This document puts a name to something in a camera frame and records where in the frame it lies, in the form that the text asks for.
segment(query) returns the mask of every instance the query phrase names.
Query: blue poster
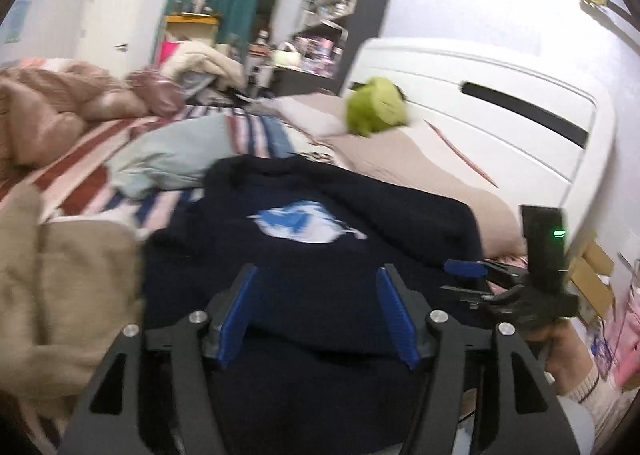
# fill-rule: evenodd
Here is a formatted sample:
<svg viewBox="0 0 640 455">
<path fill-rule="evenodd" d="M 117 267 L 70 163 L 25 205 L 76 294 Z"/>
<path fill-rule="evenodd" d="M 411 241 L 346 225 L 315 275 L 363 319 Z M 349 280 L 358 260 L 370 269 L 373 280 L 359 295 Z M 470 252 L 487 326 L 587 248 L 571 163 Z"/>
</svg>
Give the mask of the blue poster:
<svg viewBox="0 0 640 455">
<path fill-rule="evenodd" d="M 30 0 L 16 0 L 14 2 L 0 26 L 0 42 L 5 44 L 20 42 L 29 6 L 31 6 Z"/>
</svg>

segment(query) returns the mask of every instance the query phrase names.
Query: green plush toy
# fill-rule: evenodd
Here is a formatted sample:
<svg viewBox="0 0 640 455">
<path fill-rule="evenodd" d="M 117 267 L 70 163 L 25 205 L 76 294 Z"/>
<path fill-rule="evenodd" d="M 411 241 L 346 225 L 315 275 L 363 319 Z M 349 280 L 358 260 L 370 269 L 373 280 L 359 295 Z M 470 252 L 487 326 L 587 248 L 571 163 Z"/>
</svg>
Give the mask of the green plush toy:
<svg viewBox="0 0 640 455">
<path fill-rule="evenodd" d="M 404 124 L 404 100 L 387 78 L 371 78 L 347 100 L 347 127 L 352 134 L 369 137 L 371 132 Z"/>
</svg>

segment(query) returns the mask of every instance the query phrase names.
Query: stuffed animal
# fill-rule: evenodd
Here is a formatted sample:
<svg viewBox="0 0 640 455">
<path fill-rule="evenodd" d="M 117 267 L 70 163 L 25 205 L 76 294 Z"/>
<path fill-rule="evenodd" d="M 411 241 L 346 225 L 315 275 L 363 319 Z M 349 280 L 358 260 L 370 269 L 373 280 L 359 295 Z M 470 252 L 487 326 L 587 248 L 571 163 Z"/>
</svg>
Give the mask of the stuffed animal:
<svg viewBox="0 0 640 455">
<path fill-rule="evenodd" d="M 404 124 L 404 99 L 387 78 L 371 78 L 347 100 L 347 127 L 352 134 L 369 137 L 371 132 Z"/>
</svg>

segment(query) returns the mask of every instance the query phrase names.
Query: sweater cuff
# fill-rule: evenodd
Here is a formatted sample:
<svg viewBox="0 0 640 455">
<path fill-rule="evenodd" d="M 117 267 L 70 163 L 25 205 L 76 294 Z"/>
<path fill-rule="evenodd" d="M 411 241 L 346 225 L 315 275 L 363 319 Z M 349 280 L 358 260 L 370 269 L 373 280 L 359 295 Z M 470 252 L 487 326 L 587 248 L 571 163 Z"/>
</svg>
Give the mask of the sweater cuff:
<svg viewBox="0 0 640 455">
<path fill-rule="evenodd" d="M 569 393 L 566 393 L 564 396 L 568 397 L 570 400 L 575 401 L 576 403 L 582 402 L 590 392 L 593 392 L 593 387 L 598 380 L 598 368 L 594 364 L 589 372 L 589 375 L 585 377 L 582 382 L 575 387 Z"/>
</svg>

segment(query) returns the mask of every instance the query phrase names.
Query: metal screw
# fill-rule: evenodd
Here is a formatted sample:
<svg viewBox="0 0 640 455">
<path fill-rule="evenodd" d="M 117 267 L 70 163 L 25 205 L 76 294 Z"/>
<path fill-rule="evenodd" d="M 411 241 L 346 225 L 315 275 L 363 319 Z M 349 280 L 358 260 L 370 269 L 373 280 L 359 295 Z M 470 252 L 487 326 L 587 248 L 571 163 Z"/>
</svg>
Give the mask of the metal screw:
<svg viewBox="0 0 640 455">
<path fill-rule="evenodd" d="M 449 319 L 449 315 L 443 310 L 432 310 L 429 318 L 433 323 L 445 323 Z"/>
<path fill-rule="evenodd" d="M 194 325 L 205 323 L 207 321 L 207 313 L 203 310 L 197 310 L 189 315 L 189 321 Z"/>
<path fill-rule="evenodd" d="M 132 338 L 133 336 L 137 336 L 139 332 L 140 332 L 140 327 L 138 327 L 135 323 L 127 325 L 124 327 L 124 329 L 122 329 L 122 333 L 127 338 Z"/>
<path fill-rule="evenodd" d="M 511 323 L 507 323 L 506 321 L 503 321 L 498 325 L 498 330 L 500 331 L 500 334 L 502 334 L 503 336 L 513 336 L 516 332 L 516 327 L 511 325 Z"/>
</svg>

